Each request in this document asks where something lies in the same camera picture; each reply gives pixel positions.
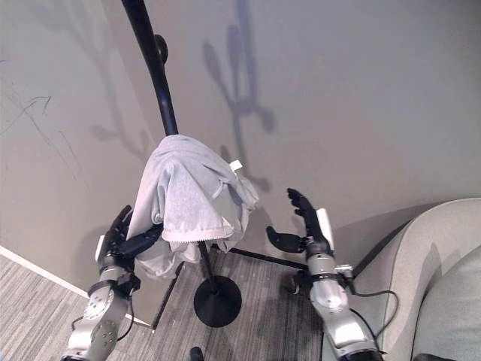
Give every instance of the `coat rack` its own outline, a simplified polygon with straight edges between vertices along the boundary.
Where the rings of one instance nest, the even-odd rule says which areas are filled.
[[[176,135],[179,132],[165,76],[167,44],[162,36],[153,34],[143,0],[122,0],[122,3],[152,78],[165,134],[167,136]],[[205,242],[198,242],[198,247],[207,269],[208,278],[200,284],[195,292],[195,313],[206,325],[223,327],[235,320],[239,314],[242,305],[241,292],[237,284],[230,278],[213,274]]]

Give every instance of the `gray chair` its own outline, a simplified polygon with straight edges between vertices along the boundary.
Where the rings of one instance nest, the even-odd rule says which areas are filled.
[[[406,225],[356,278],[359,293],[394,290],[399,296],[398,314],[378,340],[385,360],[411,361],[419,353],[479,359],[479,246],[481,198],[447,202]],[[376,332],[394,311],[395,300],[349,295],[349,304]],[[335,360],[327,339],[322,360]]]

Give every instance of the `wall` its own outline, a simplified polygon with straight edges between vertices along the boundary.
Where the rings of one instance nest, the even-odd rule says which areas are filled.
[[[285,189],[328,209],[340,261],[439,202],[481,195],[479,2],[146,1],[179,130],[239,158],[262,202],[239,247],[301,260]],[[103,2],[146,119],[158,109],[121,6]]]
[[[98,280],[98,237],[133,205],[159,141],[100,3],[2,2],[0,244],[73,285]],[[170,282],[140,272],[151,322]]]

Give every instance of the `black pole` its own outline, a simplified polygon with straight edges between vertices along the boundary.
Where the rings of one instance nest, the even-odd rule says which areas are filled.
[[[141,47],[145,63],[152,78],[162,122],[164,123],[165,134],[179,134],[175,121],[174,107],[172,106],[171,93],[168,89],[167,78],[165,76],[164,62],[159,54],[159,48],[154,38],[144,0],[122,0],[122,3],[126,9],[127,16],[134,29],[135,37]]]
[[[207,247],[205,242],[199,242],[198,247],[201,250],[202,259],[204,260],[205,267],[207,268],[207,273],[209,274],[209,282],[210,288],[212,289],[212,293],[217,293],[217,285],[213,278],[212,266],[210,265],[209,253],[207,252]]]

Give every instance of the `towel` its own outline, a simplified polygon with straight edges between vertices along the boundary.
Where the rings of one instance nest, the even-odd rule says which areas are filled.
[[[193,242],[233,248],[258,201],[253,185],[218,154],[193,138],[170,135],[147,161],[127,239],[163,222],[161,237],[137,261],[152,278],[175,278],[182,261],[199,262]]]

